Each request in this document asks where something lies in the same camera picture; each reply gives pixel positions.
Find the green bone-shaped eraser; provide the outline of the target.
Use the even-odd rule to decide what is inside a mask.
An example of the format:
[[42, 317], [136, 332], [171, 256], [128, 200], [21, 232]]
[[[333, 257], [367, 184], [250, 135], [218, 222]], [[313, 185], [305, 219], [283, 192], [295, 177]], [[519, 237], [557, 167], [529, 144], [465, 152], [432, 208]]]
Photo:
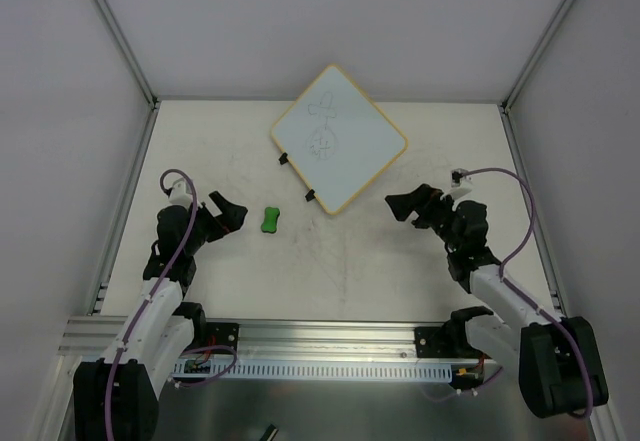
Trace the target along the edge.
[[260, 226], [260, 230], [265, 234], [275, 234], [278, 227], [278, 219], [280, 216], [280, 209], [277, 207], [268, 206], [264, 209], [264, 217]]

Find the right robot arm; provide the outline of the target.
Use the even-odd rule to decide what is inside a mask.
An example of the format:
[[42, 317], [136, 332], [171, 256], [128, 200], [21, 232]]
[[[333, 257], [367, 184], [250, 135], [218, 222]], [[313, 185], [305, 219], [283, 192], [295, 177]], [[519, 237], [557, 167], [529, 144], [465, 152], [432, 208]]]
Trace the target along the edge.
[[588, 417], [608, 402], [591, 324], [547, 311], [508, 276], [488, 246], [484, 204], [458, 201], [427, 184], [385, 201], [397, 221], [438, 236], [452, 279], [482, 303], [452, 313], [442, 327], [441, 337], [455, 354], [479, 351], [497, 361], [517, 379], [525, 404], [539, 418]]

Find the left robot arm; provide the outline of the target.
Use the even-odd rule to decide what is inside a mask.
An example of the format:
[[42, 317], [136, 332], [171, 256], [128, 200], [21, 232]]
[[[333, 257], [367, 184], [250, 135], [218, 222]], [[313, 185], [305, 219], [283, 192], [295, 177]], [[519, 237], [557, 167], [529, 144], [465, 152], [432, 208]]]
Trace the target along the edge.
[[209, 195], [217, 215], [191, 194], [167, 193], [170, 203], [157, 215], [157, 239], [132, 314], [98, 359], [75, 371], [78, 440], [152, 439], [161, 392], [182, 355], [237, 355], [235, 342], [213, 337], [202, 305], [185, 296], [197, 251], [240, 230], [248, 210], [217, 191]]

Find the yellow framed whiteboard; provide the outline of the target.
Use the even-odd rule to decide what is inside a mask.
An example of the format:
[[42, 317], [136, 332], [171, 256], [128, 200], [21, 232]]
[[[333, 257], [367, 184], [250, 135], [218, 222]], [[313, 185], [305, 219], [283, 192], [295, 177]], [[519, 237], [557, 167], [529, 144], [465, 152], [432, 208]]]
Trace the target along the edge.
[[324, 211], [340, 213], [408, 148], [404, 133], [338, 65], [275, 121], [271, 138]]

